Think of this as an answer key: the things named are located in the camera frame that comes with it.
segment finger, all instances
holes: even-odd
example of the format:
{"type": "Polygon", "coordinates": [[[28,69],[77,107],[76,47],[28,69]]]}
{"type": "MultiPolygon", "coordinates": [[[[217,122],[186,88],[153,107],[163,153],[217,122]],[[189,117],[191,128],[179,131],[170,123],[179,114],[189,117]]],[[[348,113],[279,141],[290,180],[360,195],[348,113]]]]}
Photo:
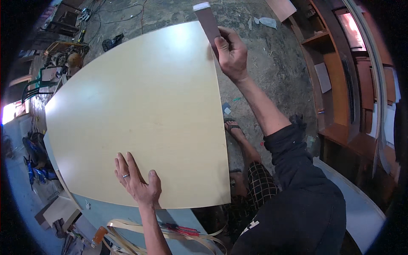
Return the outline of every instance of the finger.
{"type": "Polygon", "coordinates": [[[129,164],[129,173],[131,178],[134,178],[136,182],[146,183],[142,177],[142,174],[140,173],[139,167],[137,166],[133,155],[130,152],[126,152],[126,157],[129,164]]]}
{"type": "Polygon", "coordinates": [[[230,41],[231,43],[235,44],[242,42],[241,38],[233,29],[219,26],[218,30],[220,31],[221,36],[230,41]]]}
{"type": "Polygon", "coordinates": [[[126,181],[125,181],[125,179],[123,178],[123,176],[121,176],[119,173],[118,173],[118,171],[115,169],[115,175],[116,175],[116,178],[119,180],[119,182],[123,185],[123,187],[126,187],[126,181]]]}
{"type": "Polygon", "coordinates": [[[125,161],[125,158],[123,157],[122,153],[118,153],[118,161],[119,161],[119,169],[118,173],[121,174],[122,176],[128,175],[129,174],[129,167],[125,161]]]}
{"type": "Polygon", "coordinates": [[[221,55],[229,55],[229,44],[223,37],[218,36],[214,39],[218,53],[221,55]]]}
{"type": "Polygon", "coordinates": [[[154,170],[149,172],[149,189],[155,193],[159,193],[162,190],[160,178],[154,170]]]}

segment beige laminate panel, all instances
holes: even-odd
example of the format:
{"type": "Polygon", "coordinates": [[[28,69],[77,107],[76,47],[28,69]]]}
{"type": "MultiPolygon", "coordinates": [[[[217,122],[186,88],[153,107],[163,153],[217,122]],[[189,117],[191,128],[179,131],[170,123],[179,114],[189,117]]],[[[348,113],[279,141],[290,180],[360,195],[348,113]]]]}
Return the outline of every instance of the beige laminate panel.
{"type": "Polygon", "coordinates": [[[137,206],[113,172],[130,151],[162,208],[230,202],[217,75],[198,21],[116,46],[75,74],[46,105],[47,133],[70,192],[137,206]]]}

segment left hand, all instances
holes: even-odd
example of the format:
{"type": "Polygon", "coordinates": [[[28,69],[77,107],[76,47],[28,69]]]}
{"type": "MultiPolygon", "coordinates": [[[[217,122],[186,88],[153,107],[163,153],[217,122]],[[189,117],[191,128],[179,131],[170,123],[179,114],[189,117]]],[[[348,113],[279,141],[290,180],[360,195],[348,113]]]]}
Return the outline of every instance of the left hand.
{"type": "Polygon", "coordinates": [[[149,184],[147,184],[140,174],[132,154],[127,152],[126,157],[127,163],[121,153],[118,153],[118,157],[115,158],[115,175],[119,182],[132,195],[139,207],[159,207],[158,201],[162,187],[156,171],[150,170],[149,184]]]}

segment hand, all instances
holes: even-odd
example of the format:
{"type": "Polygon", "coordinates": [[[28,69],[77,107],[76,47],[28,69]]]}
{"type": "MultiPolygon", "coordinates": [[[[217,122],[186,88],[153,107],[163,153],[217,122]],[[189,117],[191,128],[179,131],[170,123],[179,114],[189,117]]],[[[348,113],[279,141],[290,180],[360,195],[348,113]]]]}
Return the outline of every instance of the hand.
{"type": "Polygon", "coordinates": [[[248,78],[246,58],[248,50],[237,33],[230,28],[218,27],[221,36],[215,38],[221,70],[233,83],[248,78]]]}
{"type": "Polygon", "coordinates": [[[121,153],[115,158],[115,175],[119,182],[132,195],[139,207],[158,207],[162,186],[156,171],[150,170],[149,184],[146,184],[132,154],[127,152],[126,157],[127,163],[121,153]]]}

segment wooden shelf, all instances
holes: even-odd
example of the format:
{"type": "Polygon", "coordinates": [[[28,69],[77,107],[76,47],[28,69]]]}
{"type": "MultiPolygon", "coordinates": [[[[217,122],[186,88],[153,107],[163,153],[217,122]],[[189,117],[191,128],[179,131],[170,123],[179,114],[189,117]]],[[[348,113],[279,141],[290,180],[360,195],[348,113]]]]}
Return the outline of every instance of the wooden shelf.
{"type": "Polygon", "coordinates": [[[309,39],[306,39],[302,42],[303,45],[309,46],[311,43],[322,43],[322,42],[327,42],[327,40],[330,40],[330,35],[329,33],[323,32],[319,33],[309,39]]]}

